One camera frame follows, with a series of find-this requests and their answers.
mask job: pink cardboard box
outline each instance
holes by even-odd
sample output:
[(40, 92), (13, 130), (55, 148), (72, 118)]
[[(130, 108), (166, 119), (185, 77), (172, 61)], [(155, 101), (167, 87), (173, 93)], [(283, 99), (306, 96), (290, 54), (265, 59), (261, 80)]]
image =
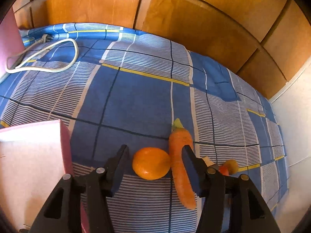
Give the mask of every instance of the pink cardboard box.
[[(65, 174), (73, 174), (69, 130), (61, 120), (0, 130), (0, 206), (16, 229), (29, 229)], [(88, 220), (81, 206), (82, 229)]]

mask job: carrot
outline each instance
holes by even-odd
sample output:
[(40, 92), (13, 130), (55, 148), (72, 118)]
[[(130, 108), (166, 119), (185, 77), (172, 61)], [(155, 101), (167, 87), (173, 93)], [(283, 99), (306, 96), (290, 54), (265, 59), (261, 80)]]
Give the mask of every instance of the carrot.
[(178, 198), (186, 208), (195, 209), (194, 192), (183, 165), (181, 150), (185, 145), (190, 145), (193, 150), (193, 140), (189, 131), (181, 124), (179, 118), (174, 121), (173, 132), (169, 136), (169, 155), (171, 158), (172, 173)]

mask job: small orange object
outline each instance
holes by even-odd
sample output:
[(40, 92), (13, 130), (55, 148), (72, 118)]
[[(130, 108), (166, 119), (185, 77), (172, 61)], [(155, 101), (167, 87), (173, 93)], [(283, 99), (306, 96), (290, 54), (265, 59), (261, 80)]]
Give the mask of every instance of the small orange object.
[(235, 159), (227, 160), (223, 166), (228, 168), (230, 175), (238, 172), (238, 162)]
[(228, 168), (225, 166), (220, 166), (218, 171), (222, 174), (222, 175), (226, 175), (229, 176), (229, 171)]
[(134, 154), (132, 167), (134, 172), (145, 180), (162, 178), (169, 171), (169, 155), (154, 147), (145, 147)]

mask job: white wall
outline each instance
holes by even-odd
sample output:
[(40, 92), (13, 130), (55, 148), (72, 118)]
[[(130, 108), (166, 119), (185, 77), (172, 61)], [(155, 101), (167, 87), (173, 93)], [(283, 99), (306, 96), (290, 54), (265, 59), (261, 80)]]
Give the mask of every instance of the white wall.
[(276, 221), (282, 233), (290, 233), (311, 205), (311, 65), (272, 108), (283, 132), (290, 175)]

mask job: striped fabric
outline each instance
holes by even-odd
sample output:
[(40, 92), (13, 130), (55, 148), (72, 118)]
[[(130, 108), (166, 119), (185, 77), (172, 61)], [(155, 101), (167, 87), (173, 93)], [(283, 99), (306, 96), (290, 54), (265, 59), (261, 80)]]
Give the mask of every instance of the striped fabric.
[(231, 71), (229, 71), (229, 74), (234, 90), (239, 95), (245, 107), (252, 111), (258, 112), (261, 115), (264, 115), (263, 108), (256, 90)]
[[(286, 150), (268, 101), (216, 61), (170, 40), (120, 26), (66, 23), (21, 31), (25, 46), (43, 34), (73, 38), (77, 62), (49, 74), (27, 71), (0, 85), (0, 127), (61, 119), (71, 133), (74, 174), (104, 166), (122, 144), (130, 155), (142, 147), (168, 152), (172, 121), (189, 130), (197, 156), (218, 164), (234, 158), (271, 210), (287, 191)], [(29, 57), (46, 46), (26, 53)], [(72, 43), (33, 58), (27, 66), (60, 68)], [(86, 202), (85, 194), (81, 195)], [(147, 181), (129, 165), (108, 206), (116, 233), (195, 232), (201, 214), (186, 209), (171, 172)]]
[(265, 202), (267, 202), (268, 207), (273, 209), (273, 207), (278, 202), (277, 192), (279, 191), (279, 178), (276, 169), (276, 163), (272, 162), (268, 165), (262, 166), (262, 179), (263, 179), (263, 187), (262, 187), (262, 197)]
[(278, 158), (285, 155), (283, 140), (279, 131), (279, 126), (266, 119), (271, 146), (273, 148), (273, 157)]

